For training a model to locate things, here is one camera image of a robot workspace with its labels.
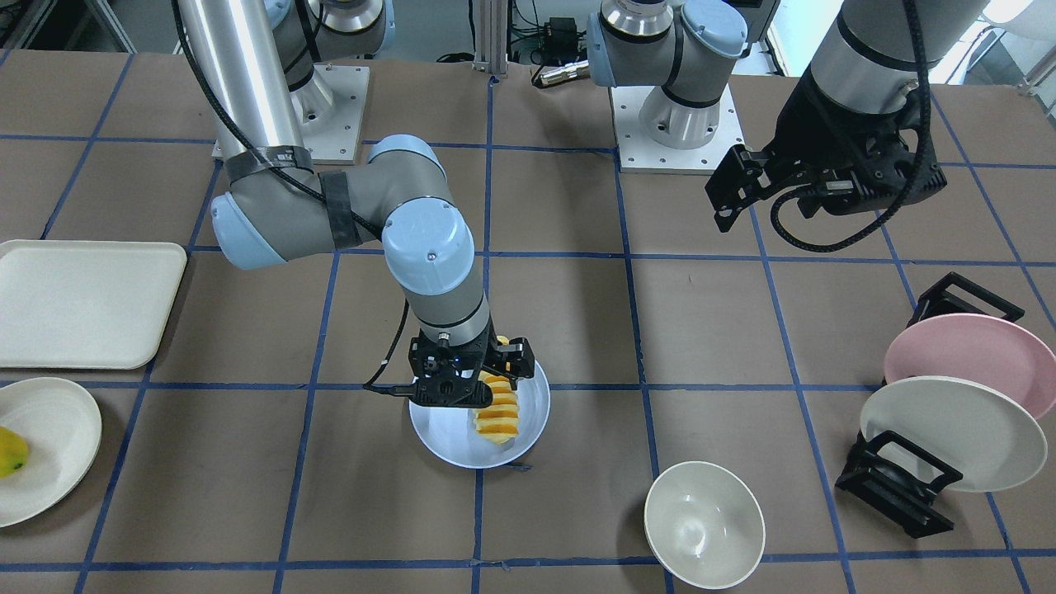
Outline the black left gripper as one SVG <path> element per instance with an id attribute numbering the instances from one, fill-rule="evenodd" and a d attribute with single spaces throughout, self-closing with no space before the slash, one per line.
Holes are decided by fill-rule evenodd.
<path id="1" fill-rule="evenodd" d="M 921 98 L 914 90 L 893 113 L 861 114 L 831 101 L 814 79 L 802 78 L 765 149 L 733 145 L 710 174 L 705 192 L 717 229 L 728 233 L 747 208 L 776 193 L 761 183 L 763 173 L 780 189 L 807 186 L 807 198 L 797 200 L 804 217 L 886 210 L 912 173 L 914 152 L 902 131 L 929 131 L 920 120 Z"/>

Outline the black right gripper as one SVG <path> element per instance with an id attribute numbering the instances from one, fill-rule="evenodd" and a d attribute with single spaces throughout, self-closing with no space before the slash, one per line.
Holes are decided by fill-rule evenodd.
<path id="1" fill-rule="evenodd" d="M 463 345 L 452 345 L 444 338 L 431 341 L 425 332 L 419 332 L 408 350 L 408 361 L 415 376 L 408 400 L 422 407 L 491 406 L 492 391 L 479 379 L 491 338 L 489 328 Z"/>

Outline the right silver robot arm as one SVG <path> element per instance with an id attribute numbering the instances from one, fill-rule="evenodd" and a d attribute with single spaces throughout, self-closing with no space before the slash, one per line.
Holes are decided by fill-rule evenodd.
<path id="1" fill-rule="evenodd" d="M 381 241 L 420 326 L 415 380 L 389 389 L 422 406 L 483 408 L 495 336 L 473 234 L 425 140 L 380 140 L 365 165 L 318 172 L 302 129 L 314 64 L 372 53 L 391 16 L 381 1 L 174 1 L 182 52 L 214 110 L 229 183 L 211 202 L 219 246 L 253 270 Z"/>

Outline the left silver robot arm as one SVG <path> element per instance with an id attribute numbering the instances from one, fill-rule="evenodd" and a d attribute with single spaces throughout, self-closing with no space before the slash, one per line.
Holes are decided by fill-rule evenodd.
<path id="1" fill-rule="evenodd" d="M 929 72 L 985 8 L 983 1 L 845 1 L 762 150 L 733 145 L 705 192 L 720 233 L 771 201 L 785 241 L 811 245 L 781 225 L 795 200 L 819 211 L 878 214 L 874 233 L 902 207 L 942 191 L 931 140 Z M 749 49 L 749 24 L 724 1 L 603 1 L 589 17 L 595 83 L 650 87 L 643 118 L 654 140 L 689 149 L 710 140 L 721 94 Z"/>

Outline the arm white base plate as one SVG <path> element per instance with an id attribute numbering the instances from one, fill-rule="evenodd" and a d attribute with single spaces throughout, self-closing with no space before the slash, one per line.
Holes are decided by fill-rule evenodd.
<path id="1" fill-rule="evenodd" d="M 610 100 L 623 173 L 710 174 L 744 144 L 729 87 L 705 108 L 676 104 L 660 87 L 612 87 Z"/>
<path id="2" fill-rule="evenodd" d="M 228 117 L 218 120 L 218 152 L 237 157 L 254 147 L 301 147 L 316 164 L 355 162 L 365 117 L 365 64 L 309 64 L 284 73 L 282 64 L 204 64 L 214 99 Z"/>

